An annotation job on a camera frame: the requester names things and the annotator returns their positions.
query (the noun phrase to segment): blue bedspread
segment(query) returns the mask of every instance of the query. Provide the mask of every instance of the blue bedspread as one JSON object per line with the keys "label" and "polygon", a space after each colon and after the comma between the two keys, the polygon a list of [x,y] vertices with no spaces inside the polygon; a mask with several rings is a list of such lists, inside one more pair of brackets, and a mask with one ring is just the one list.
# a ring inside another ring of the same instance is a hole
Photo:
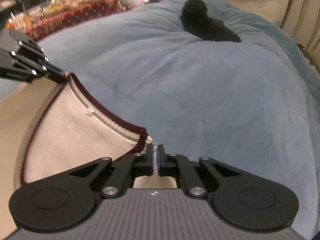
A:
{"label": "blue bedspread", "polygon": [[167,152],[210,156],[292,189],[300,202],[292,228],[310,239],[318,221],[319,81],[278,27],[224,0],[203,1],[242,43],[185,32],[185,1],[90,21],[40,44]]}

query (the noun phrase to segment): cream garment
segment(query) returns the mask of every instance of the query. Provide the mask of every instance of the cream garment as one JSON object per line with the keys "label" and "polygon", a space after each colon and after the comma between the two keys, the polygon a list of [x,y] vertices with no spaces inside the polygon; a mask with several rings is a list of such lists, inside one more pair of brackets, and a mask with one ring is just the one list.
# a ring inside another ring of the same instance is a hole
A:
{"label": "cream garment", "polygon": [[[8,201],[22,183],[104,156],[115,160],[145,152],[148,143],[155,145],[145,128],[109,112],[74,74],[61,85],[47,79],[24,85],[0,103],[0,239],[16,229]],[[157,176],[135,183],[146,188],[175,186],[172,178]]]}

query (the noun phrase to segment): red patterned tablecloth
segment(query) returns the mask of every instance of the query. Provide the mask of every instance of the red patterned tablecloth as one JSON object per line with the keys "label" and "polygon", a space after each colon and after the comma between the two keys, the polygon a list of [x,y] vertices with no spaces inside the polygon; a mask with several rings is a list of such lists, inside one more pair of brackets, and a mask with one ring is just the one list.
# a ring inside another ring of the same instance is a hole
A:
{"label": "red patterned tablecloth", "polygon": [[101,16],[113,13],[124,12],[125,9],[119,0],[103,0],[86,4],[82,7],[42,18],[31,28],[26,30],[26,34],[35,41],[39,41],[49,34],[55,33],[63,28],[77,25]]}

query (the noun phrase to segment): black cat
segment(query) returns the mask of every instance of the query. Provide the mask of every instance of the black cat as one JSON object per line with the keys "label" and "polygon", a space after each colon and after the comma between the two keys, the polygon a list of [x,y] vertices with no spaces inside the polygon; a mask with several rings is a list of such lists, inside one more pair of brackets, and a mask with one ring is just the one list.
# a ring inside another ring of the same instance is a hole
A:
{"label": "black cat", "polygon": [[205,41],[233,41],[241,39],[232,30],[207,15],[207,7],[202,0],[188,0],[182,8],[182,21],[185,30]]}

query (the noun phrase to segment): bed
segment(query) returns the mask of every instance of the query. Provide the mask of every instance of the bed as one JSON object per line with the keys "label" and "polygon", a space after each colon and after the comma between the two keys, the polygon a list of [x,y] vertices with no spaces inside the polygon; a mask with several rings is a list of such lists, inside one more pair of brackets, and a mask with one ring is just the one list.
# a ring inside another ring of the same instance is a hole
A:
{"label": "bed", "polygon": [[[311,239],[319,215],[320,82],[289,36],[225,0],[204,0],[242,43],[183,30],[186,0],[100,18],[42,40],[50,61],[166,151],[218,161],[298,196],[292,225]],[[15,84],[0,82],[2,96]]]}

